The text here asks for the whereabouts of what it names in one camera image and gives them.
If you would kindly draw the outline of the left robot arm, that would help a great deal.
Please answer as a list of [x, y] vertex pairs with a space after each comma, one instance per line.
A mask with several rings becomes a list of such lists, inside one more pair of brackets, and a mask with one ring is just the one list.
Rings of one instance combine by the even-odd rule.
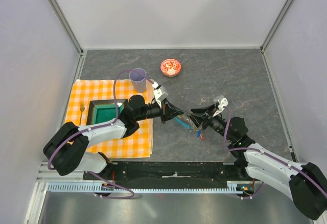
[[108, 158], [102, 152], [89, 153], [87, 148], [133, 135], [140, 128], [139, 121], [159, 117], [165, 123], [183, 114], [167, 99], [147, 104], [141, 95], [125, 100], [122, 107], [117, 120], [87, 126], [77, 126], [73, 122], [62, 125], [43, 148], [49, 160], [48, 168], [56, 170], [60, 176], [74, 171], [92, 171], [106, 180], [112, 174]]

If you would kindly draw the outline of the blue key tag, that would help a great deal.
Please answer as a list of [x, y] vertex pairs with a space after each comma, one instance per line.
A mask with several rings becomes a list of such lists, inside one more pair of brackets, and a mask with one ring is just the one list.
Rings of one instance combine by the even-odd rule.
[[201, 131], [201, 130], [199, 130], [199, 131], [197, 132], [197, 137], [198, 137], [198, 138], [202, 138], [202, 131]]

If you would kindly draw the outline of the blue carabiner keyring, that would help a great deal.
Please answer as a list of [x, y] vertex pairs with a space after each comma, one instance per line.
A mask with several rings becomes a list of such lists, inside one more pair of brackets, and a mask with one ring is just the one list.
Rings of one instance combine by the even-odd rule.
[[182, 125], [183, 127], [185, 127], [186, 129], [191, 129], [191, 128], [192, 128], [190, 124], [184, 122], [183, 120], [181, 120], [181, 119], [178, 118], [178, 117], [175, 117], [174, 120], [175, 120], [176, 122], [178, 122], [180, 125]]

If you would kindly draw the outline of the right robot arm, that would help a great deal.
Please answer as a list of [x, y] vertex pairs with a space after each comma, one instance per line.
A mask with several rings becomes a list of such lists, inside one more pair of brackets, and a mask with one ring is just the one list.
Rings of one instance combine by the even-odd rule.
[[224, 119], [217, 105], [191, 109], [188, 117], [200, 129], [212, 128], [223, 136], [225, 151], [243, 161], [234, 166], [240, 180], [254, 178], [283, 193], [307, 218], [317, 220], [326, 211], [326, 177], [311, 163], [285, 159], [261, 146], [248, 136], [248, 128], [240, 117]]

